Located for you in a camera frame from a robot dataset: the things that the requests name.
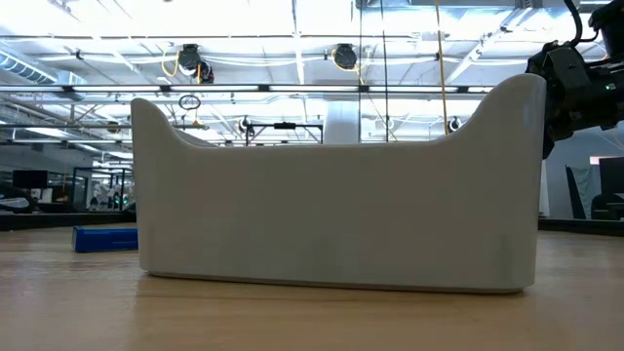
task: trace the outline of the computer screen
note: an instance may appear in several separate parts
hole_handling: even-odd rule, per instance
[[[13,171],[13,186],[20,189],[45,189],[48,187],[48,171]]]

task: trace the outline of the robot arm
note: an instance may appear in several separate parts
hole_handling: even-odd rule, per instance
[[[527,73],[546,79],[548,85],[544,159],[557,140],[592,127],[608,130],[624,120],[624,0],[614,0],[592,14],[590,26],[596,31],[592,39],[581,39],[583,26],[578,10],[572,0],[565,0],[565,4],[574,16],[574,39],[562,45],[546,44],[528,60],[526,68]],[[599,31],[608,57],[585,62],[576,46],[594,41]]]

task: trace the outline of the vertical pole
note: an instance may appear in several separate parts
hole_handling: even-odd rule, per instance
[[[121,195],[119,199],[119,210],[124,210],[124,186],[126,185],[126,170],[121,171]]]
[[[69,195],[69,201],[71,204],[71,208],[74,208],[74,193],[76,192],[76,174],[78,173],[78,169],[74,167],[74,177],[71,180],[71,194]]]

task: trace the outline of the ceiling light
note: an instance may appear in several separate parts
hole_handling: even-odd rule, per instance
[[[98,149],[89,146],[89,145],[83,145],[83,144],[78,144],[77,146],[82,147],[83,149],[87,150],[87,151],[93,151],[93,152],[99,152]]]
[[[457,87],[447,87],[447,93],[457,93]],[[369,87],[371,93],[384,93],[385,87]],[[388,93],[441,93],[442,87],[388,87]]]
[[[20,93],[20,92],[33,92],[33,93],[55,93],[62,92],[62,87],[59,86],[0,86],[0,92],[8,93]]]
[[[117,140],[68,140],[69,143],[84,143],[84,144],[105,144],[116,143]]]
[[[169,84],[169,85],[171,85],[171,84],[172,84],[172,81],[170,81],[169,79],[167,79],[167,77],[158,77],[158,78],[156,78],[156,79],[158,79],[158,80],[160,80],[160,81],[163,81],[163,82],[165,82],[165,83],[167,83],[167,84]]]
[[[172,86],[172,92],[257,92],[257,86],[186,85]]]
[[[468,93],[489,93],[494,87],[472,87],[468,88]]]
[[[160,92],[160,86],[74,86],[75,92],[105,92],[105,93],[144,93],[144,92]]]
[[[14,139],[9,140],[16,143],[62,143],[62,140],[50,140],[50,139]]]
[[[358,92],[355,86],[270,86],[271,92]]]
[[[113,152],[108,152],[108,154],[111,155],[111,156],[124,158],[124,159],[132,159],[133,158],[133,153],[132,152],[117,152],[117,151],[113,151]]]
[[[67,133],[54,128],[26,128],[26,130],[48,137],[67,137]]]

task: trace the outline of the metal frame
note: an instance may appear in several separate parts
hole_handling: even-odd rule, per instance
[[[447,94],[483,95],[471,93],[479,89],[488,89],[492,86],[448,86]],[[357,94],[357,93],[385,93],[384,85],[296,85],[296,84],[223,84],[223,85],[0,85],[0,93],[9,94],[42,94],[42,93],[100,93],[100,94],[132,94],[132,93],[274,93],[274,94]],[[410,86],[390,85],[389,93],[399,94],[428,94],[442,92],[440,86]]]
[[[74,196],[75,196],[75,191],[76,191],[76,177],[77,177],[78,172],[83,171],[83,172],[91,172],[92,174],[108,175],[108,176],[111,176],[111,182],[112,182],[112,178],[118,175],[104,172],[104,171],[112,171],[112,170],[122,170],[121,172],[121,194],[119,195],[121,198],[121,203],[119,204],[120,205],[119,212],[122,212],[123,202],[124,202],[124,190],[126,186],[125,184],[126,172],[128,172],[129,175],[134,174],[133,170],[129,170],[128,168],[123,168],[123,167],[74,167],[73,179],[71,180],[71,195],[69,197],[69,202],[72,208],[74,206],[74,200],[75,200]]]
[[[253,137],[250,139],[250,129],[253,127],[260,128]],[[276,130],[288,130],[294,131],[297,128],[303,128],[306,132],[308,132],[318,143],[325,143],[325,138],[323,136],[323,126],[321,125],[307,125],[307,124],[297,124],[297,123],[248,123],[245,128],[245,146],[250,145],[250,141],[253,141],[256,137],[258,137],[262,132],[264,132],[267,128],[274,128]],[[321,131],[321,139],[318,140],[308,128],[318,128]]]

